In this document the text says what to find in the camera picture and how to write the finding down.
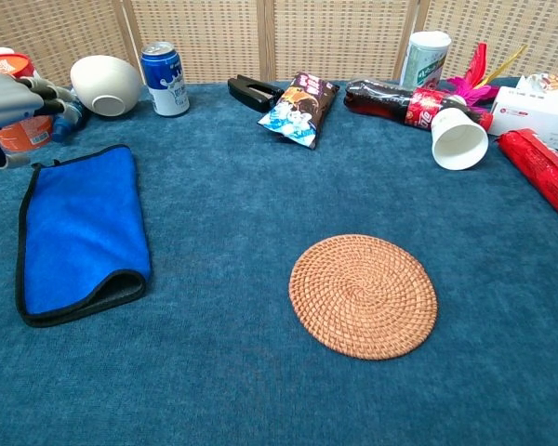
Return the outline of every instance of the wicker screen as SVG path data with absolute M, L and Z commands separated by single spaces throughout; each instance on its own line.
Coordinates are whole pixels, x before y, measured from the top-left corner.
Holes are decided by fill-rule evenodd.
M 104 0 L 0 1 L 0 46 L 31 57 L 42 77 L 70 84 L 70 69 L 84 56 L 133 61 L 113 3 Z
M 328 79 L 390 78 L 408 0 L 275 0 L 278 79 L 298 70 Z
M 503 75 L 558 74 L 558 0 L 431 0 L 424 29 L 453 39 L 444 76 L 464 74 L 480 41 L 488 43 L 486 73 L 529 44 Z
M 131 0 L 139 51 L 150 42 L 176 46 L 187 82 L 258 78 L 256 0 Z

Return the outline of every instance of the white ceramic bowl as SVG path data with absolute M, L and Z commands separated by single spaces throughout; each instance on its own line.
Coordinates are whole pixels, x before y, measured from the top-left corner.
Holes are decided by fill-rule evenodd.
M 119 116 L 139 100 L 139 72 L 125 60 L 112 56 L 87 56 L 71 68 L 74 92 L 96 114 Z

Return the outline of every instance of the blue microfiber towel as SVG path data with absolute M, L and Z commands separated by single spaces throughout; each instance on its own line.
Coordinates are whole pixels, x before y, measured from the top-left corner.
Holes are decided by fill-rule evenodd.
M 16 301 L 25 322 L 56 325 L 125 304 L 150 276 L 127 146 L 35 166 L 19 216 Z

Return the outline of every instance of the red lid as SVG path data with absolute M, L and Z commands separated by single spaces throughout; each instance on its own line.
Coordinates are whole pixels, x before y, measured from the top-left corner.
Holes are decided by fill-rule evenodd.
M 15 77 L 33 76 L 34 67 L 28 56 L 20 53 L 0 54 L 0 73 Z
M 482 118 L 480 119 L 480 125 L 485 129 L 487 132 L 492 125 L 492 121 L 494 121 L 494 115 L 492 113 L 484 113 Z

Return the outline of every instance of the towel black edge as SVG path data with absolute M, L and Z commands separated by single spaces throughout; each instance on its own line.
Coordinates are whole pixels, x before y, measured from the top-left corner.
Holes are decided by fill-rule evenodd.
M 111 151 L 114 149 L 119 148 L 126 148 L 130 150 L 130 148 L 126 144 L 115 144 L 113 146 L 109 146 L 101 151 L 96 151 L 94 153 L 90 153 L 89 155 L 85 155 L 79 158 L 73 158 L 71 160 L 58 163 L 55 165 L 63 165 L 63 164 L 70 164 L 76 163 L 79 161 L 84 161 L 88 158 L 93 158 L 95 156 L 102 155 L 107 151 Z M 138 272 L 132 269 L 119 269 L 110 273 L 105 279 L 103 279 L 87 297 L 72 304 L 65 308 L 59 308 L 57 310 L 49 311 L 46 313 L 41 313 L 37 315 L 31 315 L 27 312 L 27 308 L 25 305 L 25 290 L 24 290 L 24 275 L 25 275 L 25 257 L 26 257 L 26 245 L 27 245 L 27 211 L 29 210 L 29 205 L 31 203 L 31 199 L 33 198 L 33 192 L 35 190 L 35 185 L 37 183 L 37 179 L 39 178 L 40 171 L 44 168 L 49 168 L 52 166 L 43 166 L 37 165 L 33 170 L 33 175 L 31 177 L 31 181 L 29 183 L 29 187 L 27 188 L 27 192 L 25 193 L 22 203 L 20 205 L 19 210 L 19 247 L 18 247 L 18 255 L 17 255 L 17 266 L 16 266 L 16 273 L 15 273 L 15 302 L 17 306 L 17 311 L 19 312 L 20 316 L 22 317 L 23 321 L 32 327 L 49 327 L 53 325 L 58 325 L 61 323 L 74 321 L 80 318 L 84 318 L 90 314 L 94 314 L 105 309 L 109 309 L 112 307 L 116 307 L 118 305 L 123 305 L 125 303 L 131 302 L 133 300 L 138 299 L 141 297 L 146 289 L 146 280 L 145 278 Z M 117 277 L 119 275 L 132 275 L 139 280 L 139 288 L 129 295 L 121 296 L 117 299 L 107 300 L 102 303 L 98 303 L 93 305 L 89 308 L 83 308 L 87 303 L 89 303 L 95 295 L 99 292 L 99 290 L 111 279 Z

